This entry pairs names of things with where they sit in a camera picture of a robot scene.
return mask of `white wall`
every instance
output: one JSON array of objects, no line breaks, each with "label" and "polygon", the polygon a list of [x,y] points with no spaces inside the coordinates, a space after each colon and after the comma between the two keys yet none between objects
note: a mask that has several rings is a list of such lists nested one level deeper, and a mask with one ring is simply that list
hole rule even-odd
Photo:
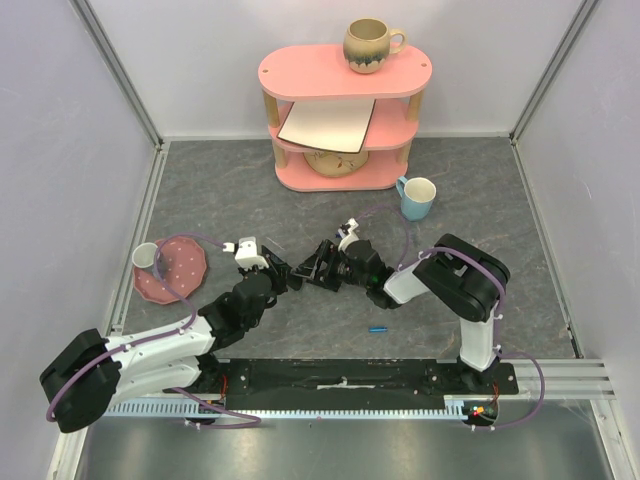
[{"label": "white wall", "polygon": [[640,3],[600,2],[520,150],[578,340],[640,448]]},{"label": "white wall", "polygon": [[433,62],[421,132],[508,132],[579,0],[91,0],[165,136],[266,135],[257,69],[349,23],[403,28]]},{"label": "white wall", "polygon": [[44,478],[42,370],[104,325],[153,149],[66,0],[0,2],[0,478]]}]

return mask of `light blue mug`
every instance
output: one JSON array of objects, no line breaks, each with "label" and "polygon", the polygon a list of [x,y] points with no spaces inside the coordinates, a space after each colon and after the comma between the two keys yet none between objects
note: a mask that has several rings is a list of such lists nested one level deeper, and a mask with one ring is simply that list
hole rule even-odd
[{"label": "light blue mug", "polygon": [[400,209],[404,218],[411,222],[427,216],[433,200],[436,198],[436,186],[423,177],[407,180],[400,177],[396,180],[396,188],[402,198]]}]

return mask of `marble-textured surface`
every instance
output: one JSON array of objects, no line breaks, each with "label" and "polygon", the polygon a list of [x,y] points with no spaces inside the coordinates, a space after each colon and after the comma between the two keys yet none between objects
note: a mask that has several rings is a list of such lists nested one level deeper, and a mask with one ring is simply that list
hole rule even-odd
[{"label": "marble-textured surface", "polygon": [[[444,233],[453,233],[496,256],[511,270],[501,343],[507,351],[569,358],[573,351],[551,283],[533,217],[509,142],[504,138],[417,139],[408,177],[425,176],[438,188],[429,216],[410,225],[414,258]],[[269,141],[174,142],[147,238],[198,231],[220,241],[256,236],[290,265],[311,255],[336,228],[375,204],[399,204],[395,189],[374,192],[297,193],[274,173]],[[404,245],[393,214],[364,218],[361,238],[395,265]],[[205,284],[191,297],[200,307],[239,281],[230,254],[204,246]],[[177,303],[159,306],[133,297],[125,332],[161,326],[186,316]],[[370,326],[388,333],[370,334]],[[434,296],[380,310],[364,291],[338,293],[305,285],[282,295],[260,326],[222,357],[453,358],[460,347],[456,316]]]}]

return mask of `mug handle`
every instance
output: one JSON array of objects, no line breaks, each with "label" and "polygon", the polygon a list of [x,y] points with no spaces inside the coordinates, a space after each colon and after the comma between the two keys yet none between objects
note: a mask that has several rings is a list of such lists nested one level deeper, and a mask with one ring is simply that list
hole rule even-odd
[{"label": "mug handle", "polygon": [[404,30],[401,30],[399,28],[392,28],[391,30],[389,30],[389,38],[395,37],[396,35],[400,35],[402,37],[402,42],[400,42],[400,45],[398,45],[397,47],[392,46],[389,50],[390,54],[400,53],[402,50],[404,50],[404,47],[407,46],[407,34],[404,33]]},{"label": "mug handle", "polygon": [[396,189],[400,194],[400,197],[404,197],[404,186],[407,184],[407,177],[400,177],[396,180]]}]

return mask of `pink shelf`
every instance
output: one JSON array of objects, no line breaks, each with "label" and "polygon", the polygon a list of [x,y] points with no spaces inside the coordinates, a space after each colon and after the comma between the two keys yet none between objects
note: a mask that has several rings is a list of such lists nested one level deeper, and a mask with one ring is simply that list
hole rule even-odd
[{"label": "pink shelf", "polygon": [[398,150],[378,150],[369,154],[362,168],[345,177],[323,177],[313,170],[300,152],[287,152],[288,165],[276,167],[280,182],[298,192],[332,190],[380,190],[395,185],[398,177],[407,173],[407,164],[396,162]]},{"label": "pink shelf", "polygon": [[422,90],[431,78],[431,61],[411,45],[389,55],[374,74],[362,75],[347,65],[342,45],[297,45],[281,48],[260,64],[262,88],[281,100],[353,97],[399,98]]},{"label": "pink shelf", "polygon": [[[280,127],[269,127],[271,138],[290,152],[310,152],[315,149],[289,143],[278,138],[280,128],[289,115],[292,103],[280,107]],[[418,131],[418,122],[407,120],[408,105],[402,100],[385,98],[376,100],[371,123],[364,139],[363,150],[389,150],[409,143]]]}]

